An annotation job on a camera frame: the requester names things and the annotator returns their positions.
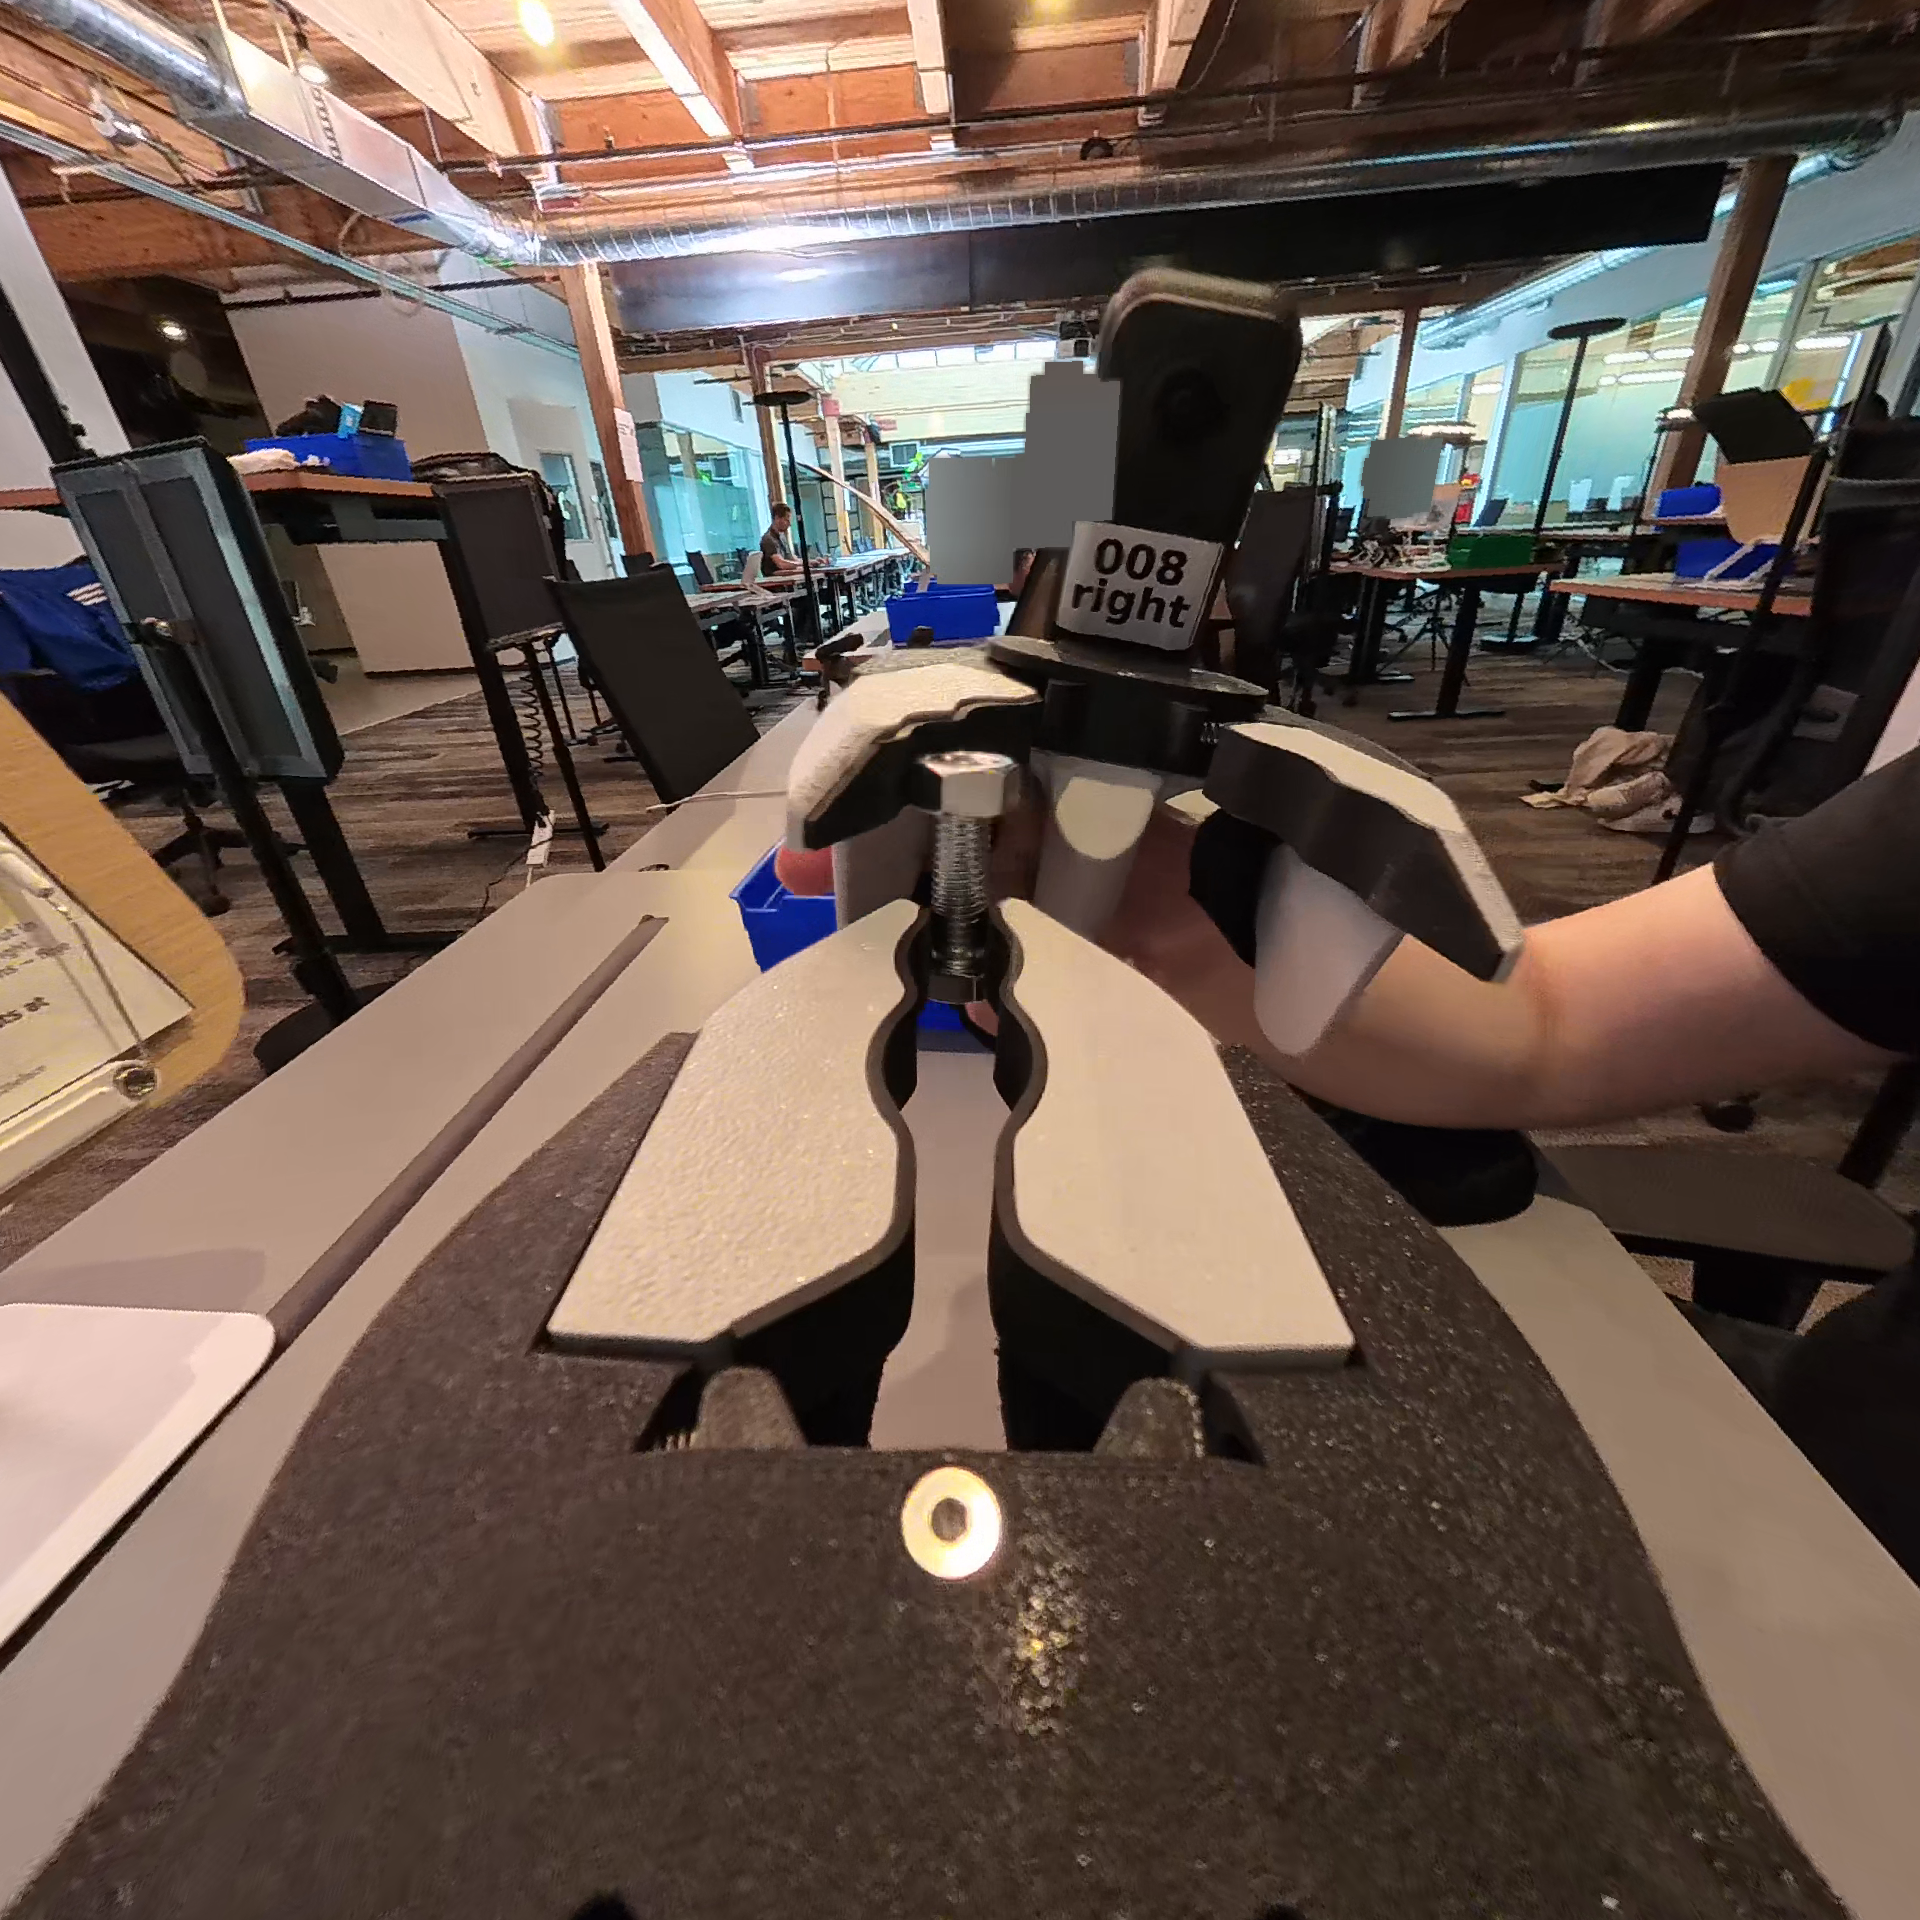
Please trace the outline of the small blue bin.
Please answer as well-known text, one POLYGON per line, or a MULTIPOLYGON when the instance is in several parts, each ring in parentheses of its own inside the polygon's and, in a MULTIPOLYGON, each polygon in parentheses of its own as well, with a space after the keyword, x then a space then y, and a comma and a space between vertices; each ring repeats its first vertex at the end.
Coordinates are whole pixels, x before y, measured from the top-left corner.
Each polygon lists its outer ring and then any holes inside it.
POLYGON ((408 445, 384 434, 290 434, 247 438, 245 453, 284 450, 303 469, 325 469, 361 481, 412 481, 408 445))
POLYGON ((1001 598, 987 582, 911 582, 885 600, 897 649, 992 640, 1001 630, 1001 598))

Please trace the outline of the wooden top office desk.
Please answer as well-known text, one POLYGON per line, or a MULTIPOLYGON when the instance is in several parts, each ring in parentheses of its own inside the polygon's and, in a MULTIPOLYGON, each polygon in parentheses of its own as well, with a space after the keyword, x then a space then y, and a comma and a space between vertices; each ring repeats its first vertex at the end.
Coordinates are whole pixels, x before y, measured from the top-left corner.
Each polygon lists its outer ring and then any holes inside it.
POLYGON ((433 486, 313 469, 251 471, 242 485, 264 522, 320 551, 328 588, 368 677, 473 670, 433 486))

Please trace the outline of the blue striped jacket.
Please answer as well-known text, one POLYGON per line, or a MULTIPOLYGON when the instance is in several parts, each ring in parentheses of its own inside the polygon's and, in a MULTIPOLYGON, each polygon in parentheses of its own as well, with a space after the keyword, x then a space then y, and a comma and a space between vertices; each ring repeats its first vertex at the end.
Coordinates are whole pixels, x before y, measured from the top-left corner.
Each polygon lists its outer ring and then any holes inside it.
POLYGON ((82 741, 154 730, 154 696, 91 565, 2 568, 4 677, 52 677, 82 741))

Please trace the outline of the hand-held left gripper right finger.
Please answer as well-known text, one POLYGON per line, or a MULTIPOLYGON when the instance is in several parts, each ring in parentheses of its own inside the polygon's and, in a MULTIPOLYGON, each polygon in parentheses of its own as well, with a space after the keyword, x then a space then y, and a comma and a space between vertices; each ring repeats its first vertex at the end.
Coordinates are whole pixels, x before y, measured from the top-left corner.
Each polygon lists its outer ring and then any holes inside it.
POLYGON ((1337 1366, 1353 1332, 1200 1022, 1113 953, 1009 901, 994 1225, 1181 1373, 1337 1366))

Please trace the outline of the black panel stand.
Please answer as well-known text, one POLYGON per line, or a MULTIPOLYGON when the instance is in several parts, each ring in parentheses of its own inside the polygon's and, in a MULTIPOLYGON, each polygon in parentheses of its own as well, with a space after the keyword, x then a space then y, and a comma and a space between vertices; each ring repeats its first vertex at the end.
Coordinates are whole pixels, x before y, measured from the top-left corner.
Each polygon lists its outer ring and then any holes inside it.
POLYGON ((530 838, 557 831, 544 773, 557 770, 572 826, 593 868, 607 868, 603 824, 595 820, 560 718, 557 656, 563 624, 547 581, 560 552, 547 526, 538 480, 521 471, 434 485, 443 522, 443 562, 465 621, 472 665, 520 813, 530 838))
POLYGON ((684 801, 760 743, 671 567, 547 581, 560 624, 660 801, 684 801))

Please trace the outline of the person's right hand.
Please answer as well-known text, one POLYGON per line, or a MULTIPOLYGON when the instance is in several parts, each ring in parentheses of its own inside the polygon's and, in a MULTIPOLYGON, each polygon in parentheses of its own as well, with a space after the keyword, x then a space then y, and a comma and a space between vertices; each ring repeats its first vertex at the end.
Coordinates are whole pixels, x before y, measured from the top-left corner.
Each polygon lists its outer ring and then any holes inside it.
MULTIPOLYGON (((1021 799, 997 820, 992 898, 1035 894, 1045 824, 1041 799, 1021 799)), ((1155 808, 1137 846, 1120 905, 1096 941, 1180 1001, 1216 1045, 1250 1048, 1284 1082, 1309 1098, 1330 1103, 1330 1094, 1309 1088, 1305 1066, 1287 1063, 1263 1036, 1253 1006, 1253 969, 1236 957, 1215 920, 1192 901, 1194 836, 1195 820, 1186 810, 1169 804, 1155 808)), ((839 848, 819 850, 780 848, 775 873, 799 896, 831 896, 832 861, 836 855, 853 853, 853 846, 845 840, 839 848)))

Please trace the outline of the dark framed panel on stand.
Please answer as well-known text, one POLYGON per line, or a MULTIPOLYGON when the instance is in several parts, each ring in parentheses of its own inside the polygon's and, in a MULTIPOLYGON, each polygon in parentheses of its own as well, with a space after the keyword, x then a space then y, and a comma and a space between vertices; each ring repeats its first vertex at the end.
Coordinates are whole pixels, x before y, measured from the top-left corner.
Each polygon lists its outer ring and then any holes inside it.
POLYGON ((204 438, 183 438, 58 463, 52 478, 183 762, 211 773, 217 737, 255 793, 279 791, 344 926, 328 946, 448 946, 450 929, 383 920, 331 810, 346 746, 242 476, 204 438))

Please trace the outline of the white cloth heap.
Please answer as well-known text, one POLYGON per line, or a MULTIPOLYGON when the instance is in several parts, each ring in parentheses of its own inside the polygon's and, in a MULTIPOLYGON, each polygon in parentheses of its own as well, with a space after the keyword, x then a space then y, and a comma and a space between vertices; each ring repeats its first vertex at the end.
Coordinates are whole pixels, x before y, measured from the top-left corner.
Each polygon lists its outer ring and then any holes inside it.
POLYGON ((1610 831, 1667 836, 1677 823, 1680 785, 1668 776, 1673 737, 1661 730, 1599 726, 1572 750, 1569 773, 1528 791, 1529 808, 1571 808, 1610 831))

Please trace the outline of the steel hex bolt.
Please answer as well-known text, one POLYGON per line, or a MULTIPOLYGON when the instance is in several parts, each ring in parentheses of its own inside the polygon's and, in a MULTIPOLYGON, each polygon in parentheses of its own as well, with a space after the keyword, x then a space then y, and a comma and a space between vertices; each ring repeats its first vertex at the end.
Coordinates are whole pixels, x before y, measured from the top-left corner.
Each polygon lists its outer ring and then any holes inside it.
POLYGON ((1019 789, 1019 762, 1001 751, 949 750, 914 768, 913 804, 931 815, 931 961, 981 980, 987 961, 992 833, 1019 789))

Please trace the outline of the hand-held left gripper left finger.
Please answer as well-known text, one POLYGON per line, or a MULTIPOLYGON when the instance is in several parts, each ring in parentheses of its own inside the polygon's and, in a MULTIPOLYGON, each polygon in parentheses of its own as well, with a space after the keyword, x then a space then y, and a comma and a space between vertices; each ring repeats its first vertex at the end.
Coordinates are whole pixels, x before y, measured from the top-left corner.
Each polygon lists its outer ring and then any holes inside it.
POLYGON ((705 1369, 881 1369, 914 1295, 914 944, 899 898, 720 1002, 548 1321, 705 1369))

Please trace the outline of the wooden backboard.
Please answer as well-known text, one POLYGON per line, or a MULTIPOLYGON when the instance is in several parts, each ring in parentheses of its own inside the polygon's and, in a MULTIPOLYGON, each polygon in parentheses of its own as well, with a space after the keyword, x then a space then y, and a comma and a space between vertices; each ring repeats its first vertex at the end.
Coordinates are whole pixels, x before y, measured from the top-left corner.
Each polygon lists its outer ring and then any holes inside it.
POLYGON ((12 703, 2 736, 2 838, 20 844, 189 1001, 189 1020, 154 1045, 161 1089, 132 1116, 149 1112, 227 1056, 245 1012, 242 975, 220 929, 12 703))

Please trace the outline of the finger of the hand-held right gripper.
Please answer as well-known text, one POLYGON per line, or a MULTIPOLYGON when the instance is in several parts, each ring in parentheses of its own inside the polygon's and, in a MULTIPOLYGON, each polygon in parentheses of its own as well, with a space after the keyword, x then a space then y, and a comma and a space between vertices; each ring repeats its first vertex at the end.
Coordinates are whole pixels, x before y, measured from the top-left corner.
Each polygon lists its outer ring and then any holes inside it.
POLYGON ((921 759, 997 751, 1027 761, 1043 696, 983 656, 937 656, 858 673, 817 714, 786 773, 785 850, 827 853, 841 920, 914 894, 933 810, 921 759))
POLYGON ((1525 928, 1451 796, 1356 736, 1309 721, 1227 726, 1208 768, 1200 908, 1253 967, 1280 853, 1456 969, 1505 978, 1525 928))

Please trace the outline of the blue plastic bin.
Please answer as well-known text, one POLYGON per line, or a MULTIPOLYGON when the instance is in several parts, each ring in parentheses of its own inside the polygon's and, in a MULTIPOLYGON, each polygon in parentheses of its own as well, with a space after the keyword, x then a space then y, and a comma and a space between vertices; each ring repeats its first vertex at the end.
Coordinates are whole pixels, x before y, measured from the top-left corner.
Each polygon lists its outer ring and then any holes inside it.
POLYGON ((786 957, 836 932, 836 902, 832 894, 794 894, 780 879, 777 853, 777 848, 770 848, 761 855, 760 864, 732 890, 752 957, 761 972, 783 964, 786 957))

